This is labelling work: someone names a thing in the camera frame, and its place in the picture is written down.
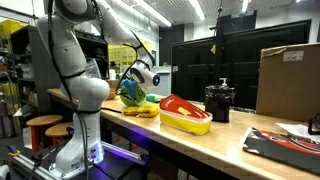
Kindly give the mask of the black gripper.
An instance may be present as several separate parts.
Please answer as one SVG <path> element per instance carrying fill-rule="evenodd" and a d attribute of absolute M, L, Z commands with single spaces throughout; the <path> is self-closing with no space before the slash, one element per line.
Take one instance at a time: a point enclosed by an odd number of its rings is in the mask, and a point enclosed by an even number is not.
<path fill-rule="evenodd" d="M 121 82 L 121 86 L 124 89 L 124 92 L 120 93 L 121 96 L 134 101 L 140 100 L 136 93 L 138 85 L 135 81 L 125 79 Z"/>

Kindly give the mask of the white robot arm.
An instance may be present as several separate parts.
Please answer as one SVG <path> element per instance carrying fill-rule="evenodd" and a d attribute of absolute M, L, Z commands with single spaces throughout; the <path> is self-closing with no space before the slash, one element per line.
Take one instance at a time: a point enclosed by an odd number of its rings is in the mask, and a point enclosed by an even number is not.
<path fill-rule="evenodd" d="M 58 152 L 49 171 L 61 179 L 85 172 L 90 163 L 104 159 L 100 135 L 100 110 L 110 94 L 107 81 L 85 73 L 87 64 L 74 27 L 89 22 L 112 44 L 124 44 L 136 52 L 126 75 L 142 88 L 156 87 L 160 77 L 151 71 L 155 59 L 137 35 L 123 26 L 105 0 L 50 0 L 48 14 L 37 20 L 37 28 L 61 79 L 61 91 L 79 105 L 73 114 L 74 133 Z"/>

